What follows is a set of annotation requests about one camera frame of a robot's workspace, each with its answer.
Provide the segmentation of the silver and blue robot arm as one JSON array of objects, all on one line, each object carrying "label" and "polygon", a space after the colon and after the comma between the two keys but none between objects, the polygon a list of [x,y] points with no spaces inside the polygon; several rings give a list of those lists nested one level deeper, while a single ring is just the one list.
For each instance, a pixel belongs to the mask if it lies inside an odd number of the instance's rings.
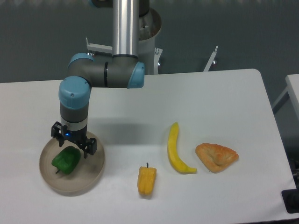
[{"label": "silver and blue robot arm", "polygon": [[139,18],[150,10],[147,0],[92,0],[97,8],[113,9],[112,61],[96,63],[91,55],[75,54],[68,65],[68,77],[59,86],[61,121],[51,136],[61,147],[69,141],[94,155],[95,138],[87,137],[88,108],[92,88],[142,88],[145,64],[138,59]]}]

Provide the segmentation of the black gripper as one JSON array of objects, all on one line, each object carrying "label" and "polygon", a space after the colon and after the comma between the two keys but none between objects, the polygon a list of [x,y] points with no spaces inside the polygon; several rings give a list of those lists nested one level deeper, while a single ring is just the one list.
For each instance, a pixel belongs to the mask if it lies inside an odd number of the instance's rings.
[{"label": "black gripper", "polygon": [[60,147],[63,146],[65,140],[74,143],[84,152],[84,158],[87,155],[94,155],[97,151],[97,140],[95,138],[87,138],[87,124],[62,125],[56,121],[51,127],[51,137],[58,141]]}]

